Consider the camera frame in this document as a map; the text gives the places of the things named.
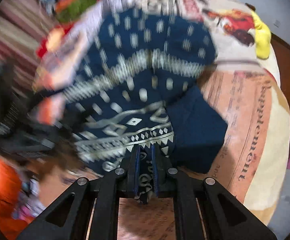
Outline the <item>navy patterned hooded garment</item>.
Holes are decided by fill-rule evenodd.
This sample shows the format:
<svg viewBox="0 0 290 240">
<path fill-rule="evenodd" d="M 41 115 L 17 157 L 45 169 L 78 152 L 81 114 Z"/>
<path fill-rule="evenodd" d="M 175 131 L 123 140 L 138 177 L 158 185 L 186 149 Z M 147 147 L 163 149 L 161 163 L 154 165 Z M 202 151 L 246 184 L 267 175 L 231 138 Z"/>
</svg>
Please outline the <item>navy patterned hooded garment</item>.
<svg viewBox="0 0 290 240">
<path fill-rule="evenodd" d="M 140 150 L 136 199 L 154 192 L 153 150 L 176 166 L 206 174 L 227 123 L 205 101 L 197 79 L 216 49 L 202 22 L 137 8 L 106 17 L 79 65 L 41 70 L 37 87 L 60 90 L 67 113 L 87 118 L 75 148 L 98 174 Z"/>
</svg>

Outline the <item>striped red gold curtain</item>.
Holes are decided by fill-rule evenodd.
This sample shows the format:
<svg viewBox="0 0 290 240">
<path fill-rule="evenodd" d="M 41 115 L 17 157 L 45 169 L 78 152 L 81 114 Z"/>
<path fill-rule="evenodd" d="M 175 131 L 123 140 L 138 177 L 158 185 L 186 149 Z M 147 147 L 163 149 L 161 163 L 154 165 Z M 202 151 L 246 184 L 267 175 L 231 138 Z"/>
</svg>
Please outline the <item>striped red gold curtain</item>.
<svg viewBox="0 0 290 240">
<path fill-rule="evenodd" d="M 40 63 L 36 51 L 57 21 L 40 5 L 40 0 L 0 2 L 0 63 L 11 65 L 12 89 L 24 96 Z"/>
</svg>

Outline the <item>red plush toy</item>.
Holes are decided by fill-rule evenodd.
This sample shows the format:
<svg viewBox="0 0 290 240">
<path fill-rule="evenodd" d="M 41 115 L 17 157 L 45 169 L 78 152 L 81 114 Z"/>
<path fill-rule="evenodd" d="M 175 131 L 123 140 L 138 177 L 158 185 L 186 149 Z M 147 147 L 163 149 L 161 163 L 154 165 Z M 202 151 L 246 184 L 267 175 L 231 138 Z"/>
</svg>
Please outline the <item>red plush toy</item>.
<svg viewBox="0 0 290 240">
<path fill-rule="evenodd" d="M 55 51 L 73 26 L 74 23 L 54 26 L 37 48 L 36 55 L 38 58 L 42 59 L 47 52 Z"/>
</svg>

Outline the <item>newspaper print bed cover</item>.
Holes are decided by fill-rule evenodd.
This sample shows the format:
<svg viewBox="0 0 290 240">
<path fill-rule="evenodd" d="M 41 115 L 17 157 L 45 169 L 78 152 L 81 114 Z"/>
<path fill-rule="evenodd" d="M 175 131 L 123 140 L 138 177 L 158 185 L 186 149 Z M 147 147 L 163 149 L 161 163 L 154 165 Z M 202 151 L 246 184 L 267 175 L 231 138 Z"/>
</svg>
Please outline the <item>newspaper print bed cover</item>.
<svg viewBox="0 0 290 240">
<path fill-rule="evenodd" d="M 61 43 L 75 33 L 95 31 L 106 7 L 133 2 L 149 13 L 178 13 L 199 18 L 210 28 L 217 68 L 201 76 L 205 100 L 228 124 L 224 145 L 208 175 L 218 180 L 261 222 L 269 224 L 277 208 L 286 174 L 290 112 L 280 88 L 280 72 L 272 45 L 268 59 L 256 56 L 255 29 L 249 5 L 239 0 L 100 0 L 88 9 Z M 59 47 L 47 52 L 34 85 L 54 88 L 72 80 L 74 52 L 52 63 Z"/>
</svg>

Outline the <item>green storage box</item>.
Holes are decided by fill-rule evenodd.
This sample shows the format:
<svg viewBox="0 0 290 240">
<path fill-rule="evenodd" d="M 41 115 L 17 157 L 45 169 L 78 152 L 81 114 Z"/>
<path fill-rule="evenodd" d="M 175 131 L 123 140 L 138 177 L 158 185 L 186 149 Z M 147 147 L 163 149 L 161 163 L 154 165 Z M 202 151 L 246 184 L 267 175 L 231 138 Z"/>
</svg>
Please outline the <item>green storage box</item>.
<svg viewBox="0 0 290 240">
<path fill-rule="evenodd" d="M 73 22 L 79 19 L 79 17 L 97 0 L 74 0 L 61 12 L 56 14 L 56 19 L 60 23 Z"/>
</svg>

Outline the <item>orange box on pile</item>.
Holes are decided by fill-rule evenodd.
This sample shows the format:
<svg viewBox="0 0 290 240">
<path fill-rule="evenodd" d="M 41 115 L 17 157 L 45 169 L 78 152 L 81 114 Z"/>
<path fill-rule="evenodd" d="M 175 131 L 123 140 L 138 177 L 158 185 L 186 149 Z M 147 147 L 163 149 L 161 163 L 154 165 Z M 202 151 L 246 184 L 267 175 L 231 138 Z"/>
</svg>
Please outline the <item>orange box on pile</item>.
<svg viewBox="0 0 290 240">
<path fill-rule="evenodd" d="M 55 12 L 58 14 L 59 12 L 65 10 L 68 6 L 70 6 L 75 0 L 59 0 L 54 9 Z"/>
</svg>

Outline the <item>yellow plush blanket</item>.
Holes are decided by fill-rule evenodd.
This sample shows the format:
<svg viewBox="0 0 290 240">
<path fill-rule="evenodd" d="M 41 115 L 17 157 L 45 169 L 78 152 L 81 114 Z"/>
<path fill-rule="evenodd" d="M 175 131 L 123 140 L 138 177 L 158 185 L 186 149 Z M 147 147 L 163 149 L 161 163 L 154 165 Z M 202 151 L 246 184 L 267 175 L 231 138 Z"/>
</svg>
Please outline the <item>yellow plush blanket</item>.
<svg viewBox="0 0 290 240">
<path fill-rule="evenodd" d="M 272 33 L 269 27 L 260 19 L 256 12 L 251 12 L 254 29 L 255 29 L 255 44 L 256 56 L 261 60 L 266 60 L 270 54 L 270 41 Z"/>
</svg>

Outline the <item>wall power socket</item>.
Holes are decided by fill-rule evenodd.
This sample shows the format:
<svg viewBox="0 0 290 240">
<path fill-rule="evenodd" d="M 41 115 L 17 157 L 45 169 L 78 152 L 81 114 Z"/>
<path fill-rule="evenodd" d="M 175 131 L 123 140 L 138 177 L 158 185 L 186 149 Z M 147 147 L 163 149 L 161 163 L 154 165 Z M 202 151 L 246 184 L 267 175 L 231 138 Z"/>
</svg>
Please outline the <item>wall power socket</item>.
<svg viewBox="0 0 290 240">
<path fill-rule="evenodd" d="M 280 27 L 280 21 L 276 20 L 276 21 L 274 22 L 274 25 L 275 25 L 277 28 L 279 28 L 279 27 Z"/>
</svg>

